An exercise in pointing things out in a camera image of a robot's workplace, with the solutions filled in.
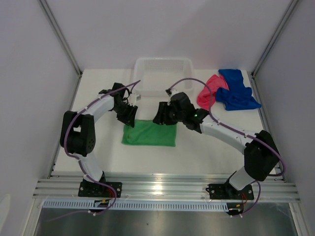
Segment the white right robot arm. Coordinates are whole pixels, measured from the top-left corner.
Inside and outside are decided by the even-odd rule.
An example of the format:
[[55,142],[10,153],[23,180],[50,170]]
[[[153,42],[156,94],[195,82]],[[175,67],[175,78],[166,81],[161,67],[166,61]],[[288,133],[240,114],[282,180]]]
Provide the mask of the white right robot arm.
[[232,146],[244,156],[244,165],[233,173],[225,185],[225,194],[237,198],[243,189],[255,182],[264,181],[280,162],[270,133],[249,132],[224,124],[210,111],[197,109],[184,92],[166,90],[169,100],[160,102],[153,122],[158,125],[175,125],[181,122],[187,129],[208,135]]

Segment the green microfiber towel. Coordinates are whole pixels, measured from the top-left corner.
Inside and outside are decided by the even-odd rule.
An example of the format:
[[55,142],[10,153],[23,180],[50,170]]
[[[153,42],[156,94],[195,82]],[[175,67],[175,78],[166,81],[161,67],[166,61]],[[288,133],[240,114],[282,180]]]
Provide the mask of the green microfiber towel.
[[158,125],[152,120],[136,119],[134,127],[124,126],[122,144],[129,146],[175,147],[177,125]]

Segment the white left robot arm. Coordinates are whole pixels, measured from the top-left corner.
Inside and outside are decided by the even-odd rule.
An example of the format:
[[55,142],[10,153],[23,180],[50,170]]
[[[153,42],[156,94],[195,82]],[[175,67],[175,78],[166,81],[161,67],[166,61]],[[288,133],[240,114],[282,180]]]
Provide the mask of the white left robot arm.
[[94,153],[96,145],[95,123],[106,113],[115,112],[116,119],[134,127],[139,95],[133,93],[137,82],[127,86],[114,83],[111,89],[103,89],[79,111],[66,111],[63,115],[60,145],[67,156],[77,160],[84,180],[91,182],[89,190],[97,197],[106,193],[104,171]]

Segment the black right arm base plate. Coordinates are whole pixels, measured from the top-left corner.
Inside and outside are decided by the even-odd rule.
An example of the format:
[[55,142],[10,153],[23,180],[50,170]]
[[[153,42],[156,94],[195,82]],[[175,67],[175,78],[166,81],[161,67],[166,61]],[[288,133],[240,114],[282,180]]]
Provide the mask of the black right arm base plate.
[[211,200],[254,200],[253,189],[250,184],[242,190],[237,190],[228,182],[209,183],[205,188]]

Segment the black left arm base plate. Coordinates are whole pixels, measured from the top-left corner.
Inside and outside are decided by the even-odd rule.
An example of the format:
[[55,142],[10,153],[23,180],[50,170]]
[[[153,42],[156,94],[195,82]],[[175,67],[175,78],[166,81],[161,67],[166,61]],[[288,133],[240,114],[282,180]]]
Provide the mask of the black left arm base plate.
[[[107,185],[111,186],[115,191],[117,198],[121,197],[122,186],[121,182],[106,182]],[[114,198],[114,191],[108,187],[99,185],[94,182],[81,181],[78,190],[79,197],[90,197],[90,198]]]

